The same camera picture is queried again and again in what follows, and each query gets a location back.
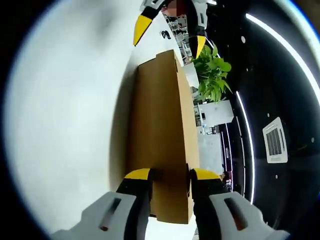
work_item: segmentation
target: white table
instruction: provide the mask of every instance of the white table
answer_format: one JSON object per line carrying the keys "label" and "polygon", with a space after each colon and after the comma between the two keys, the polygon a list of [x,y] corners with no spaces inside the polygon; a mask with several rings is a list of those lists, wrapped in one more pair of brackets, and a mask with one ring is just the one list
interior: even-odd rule
{"label": "white table", "polygon": [[[26,206],[48,233],[71,228],[83,209],[120,183],[128,80],[136,66],[169,49],[182,64],[175,38],[161,37],[162,30],[171,32],[162,15],[134,49],[141,2],[56,3],[12,69],[4,119],[9,165]],[[194,220],[179,232],[170,225],[167,240],[192,239]],[[154,230],[159,226],[148,227],[149,239],[161,237]]]}

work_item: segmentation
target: person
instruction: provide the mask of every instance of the person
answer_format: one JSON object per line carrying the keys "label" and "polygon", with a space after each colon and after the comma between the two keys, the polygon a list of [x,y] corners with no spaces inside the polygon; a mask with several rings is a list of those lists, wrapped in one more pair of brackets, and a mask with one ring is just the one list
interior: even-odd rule
{"label": "person", "polygon": [[222,180],[222,182],[225,184],[227,182],[227,180],[230,179],[230,174],[228,171],[225,171],[223,172],[221,175],[220,175],[220,178]]}
{"label": "person", "polygon": [[170,17],[178,17],[186,14],[183,0],[173,0],[167,6],[164,6],[161,11]]}

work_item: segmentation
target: dark ceiling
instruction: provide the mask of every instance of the dark ceiling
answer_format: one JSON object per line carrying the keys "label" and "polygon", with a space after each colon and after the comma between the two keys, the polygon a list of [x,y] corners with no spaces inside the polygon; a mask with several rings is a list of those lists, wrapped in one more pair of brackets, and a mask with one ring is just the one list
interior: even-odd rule
{"label": "dark ceiling", "polygon": [[[239,91],[250,124],[255,159],[255,198],[264,220],[292,232],[298,219],[320,192],[320,107],[302,69],[268,32],[249,21],[250,13],[274,29],[301,55],[319,83],[319,68],[297,27],[271,0],[217,0],[208,10],[208,37],[232,65],[229,84]],[[248,131],[235,94],[230,94],[242,132],[247,199],[251,197],[252,167]],[[288,162],[267,163],[262,129],[280,117]],[[236,119],[230,124],[235,183],[243,190],[243,153]]]}

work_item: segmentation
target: led light strip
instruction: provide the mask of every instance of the led light strip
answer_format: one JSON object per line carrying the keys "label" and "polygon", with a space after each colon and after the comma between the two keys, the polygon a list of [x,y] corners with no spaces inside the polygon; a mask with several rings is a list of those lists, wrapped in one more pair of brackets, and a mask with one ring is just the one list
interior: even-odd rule
{"label": "led light strip", "polygon": [[282,46],[285,47],[285,49],[291,54],[291,56],[294,58],[294,60],[298,63],[302,71],[304,72],[305,76],[309,80],[311,87],[315,93],[316,99],[318,100],[318,104],[320,106],[320,88],[317,84],[317,81],[310,71],[309,67],[305,63],[305,61],[302,59],[302,57],[297,53],[297,51],[275,30],[273,30],[271,27],[269,27],[267,24],[262,22],[261,20],[257,19],[256,17],[246,14],[245,15],[247,19],[252,21],[253,23],[257,24],[261,28],[263,28],[265,31],[267,31],[269,34],[271,34],[279,43],[282,44]]}
{"label": "led light strip", "polygon": [[246,159],[245,159],[245,148],[244,148],[244,141],[242,139],[242,133],[240,129],[240,123],[238,116],[235,116],[236,122],[238,123],[239,133],[240,133],[240,140],[241,140],[241,147],[242,147],[242,157],[243,157],[243,196],[246,194]]}
{"label": "led light strip", "polygon": [[227,170],[227,156],[226,156],[226,147],[225,147],[225,140],[224,140],[224,133],[221,132],[222,136],[222,144],[223,144],[223,152],[224,152],[224,167]]}
{"label": "led light strip", "polygon": [[226,134],[228,136],[228,143],[229,143],[230,161],[231,161],[231,192],[233,192],[234,191],[234,167],[232,164],[231,144],[230,144],[230,137],[229,137],[229,131],[228,131],[227,124],[225,124],[225,128],[226,128]]}
{"label": "led light strip", "polygon": [[255,187],[256,187],[256,167],[255,167],[255,153],[254,153],[254,145],[252,142],[252,137],[251,137],[251,131],[250,131],[250,126],[249,126],[249,122],[248,122],[248,118],[247,118],[247,114],[245,111],[245,107],[244,104],[241,100],[240,94],[238,91],[235,92],[236,96],[238,97],[239,103],[241,105],[241,109],[243,112],[243,116],[244,116],[244,120],[245,120],[245,124],[246,124],[246,129],[248,130],[248,136],[249,136],[249,143],[250,143],[250,148],[251,148],[251,162],[252,162],[252,188],[251,188],[251,199],[250,199],[250,203],[253,204],[254,199],[255,199]]}

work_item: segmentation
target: white plant pot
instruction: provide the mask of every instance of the white plant pot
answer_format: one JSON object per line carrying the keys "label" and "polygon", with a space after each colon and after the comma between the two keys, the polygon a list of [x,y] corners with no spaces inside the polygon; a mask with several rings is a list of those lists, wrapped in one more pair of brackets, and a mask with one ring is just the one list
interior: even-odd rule
{"label": "white plant pot", "polygon": [[189,83],[190,87],[199,88],[199,79],[197,76],[195,64],[193,62],[184,65],[183,67],[184,74],[186,75],[186,80]]}

